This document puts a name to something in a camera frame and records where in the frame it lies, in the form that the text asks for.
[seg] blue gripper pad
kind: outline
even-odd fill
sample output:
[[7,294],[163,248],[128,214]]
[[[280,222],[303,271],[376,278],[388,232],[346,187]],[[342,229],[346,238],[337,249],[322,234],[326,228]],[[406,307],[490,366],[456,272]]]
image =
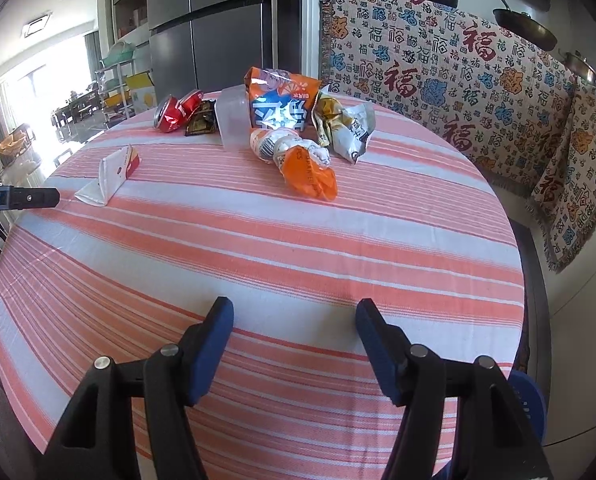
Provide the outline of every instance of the blue gripper pad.
[[402,365],[407,362],[402,347],[409,341],[404,332],[399,327],[388,325],[370,299],[361,300],[356,306],[356,330],[380,390],[395,406],[403,406],[405,400],[398,378]]
[[184,351],[182,391],[187,406],[209,391],[233,328],[233,303],[218,297],[202,323],[191,326],[180,340]]

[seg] orange and white striped tablecloth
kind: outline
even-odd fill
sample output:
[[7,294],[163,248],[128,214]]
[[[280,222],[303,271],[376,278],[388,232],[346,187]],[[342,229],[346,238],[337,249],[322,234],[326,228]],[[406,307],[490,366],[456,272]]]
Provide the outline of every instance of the orange and white striped tablecloth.
[[[118,125],[47,180],[55,209],[25,213],[0,260],[0,374],[43,450],[92,361],[144,358],[217,296],[235,327],[210,393],[190,412],[212,480],[380,478],[402,409],[384,397],[354,327],[361,298],[440,356],[491,355],[520,339],[520,256],[502,206],[443,139],[376,107],[355,166],[332,160],[332,203],[294,194],[278,169],[220,137]],[[140,166],[105,207],[73,197],[126,144]],[[150,457],[143,405],[136,442]],[[445,406],[437,468],[452,452]]]

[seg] striped tablecloth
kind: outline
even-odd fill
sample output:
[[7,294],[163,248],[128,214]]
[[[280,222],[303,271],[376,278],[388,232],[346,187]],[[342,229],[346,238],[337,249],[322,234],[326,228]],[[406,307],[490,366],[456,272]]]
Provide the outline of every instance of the striped tablecloth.
[[[213,480],[380,477],[402,409],[356,334],[361,298],[442,357],[489,354],[509,370],[523,275],[498,199],[443,139],[376,115],[367,154],[332,160],[332,203],[297,196],[275,166],[225,152],[219,136],[160,134],[150,113],[67,160],[46,183],[58,207],[24,214],[0,260],[0,373],[33,442],[46,447],[96,357],[150,355],[217,296],[233,301],[235,327],[190,412]],[[109,204],[75,199],[127,143],[140,166]],[[143,407],[136,442],[149,458]],[[448,399],[437,468],[455,422]]]

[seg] chip bag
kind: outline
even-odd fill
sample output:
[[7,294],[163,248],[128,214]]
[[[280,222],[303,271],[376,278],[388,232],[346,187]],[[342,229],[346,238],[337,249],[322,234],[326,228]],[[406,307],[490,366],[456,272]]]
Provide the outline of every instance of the chip bag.
[[328,87],[318,93],[312,109],[318,143],[332,146],[334,151],[355,164],[366,152],[369,138],[376,128],[376,115],[371,103],[345,107]]
[[302,132],[320,81],[285,70],[252,67],[245,76],[245,86],[254,128],[287,127]]
[[326,200],[338,195],[328,150],[312,140],[301,139],[295,130],[257,128],[251,132],[250,145],[261,160],[273,160],[285,182],[298,193]]

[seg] dark snack wrapper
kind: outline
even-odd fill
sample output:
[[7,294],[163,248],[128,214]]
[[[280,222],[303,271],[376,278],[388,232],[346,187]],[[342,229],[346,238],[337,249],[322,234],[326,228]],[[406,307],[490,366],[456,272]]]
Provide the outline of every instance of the dark snack wrapper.
[[216,101],[205,100],[191,115],[185,131],[185,137],[203,134],[214,134],[218,131],[218,122],[214,105]]

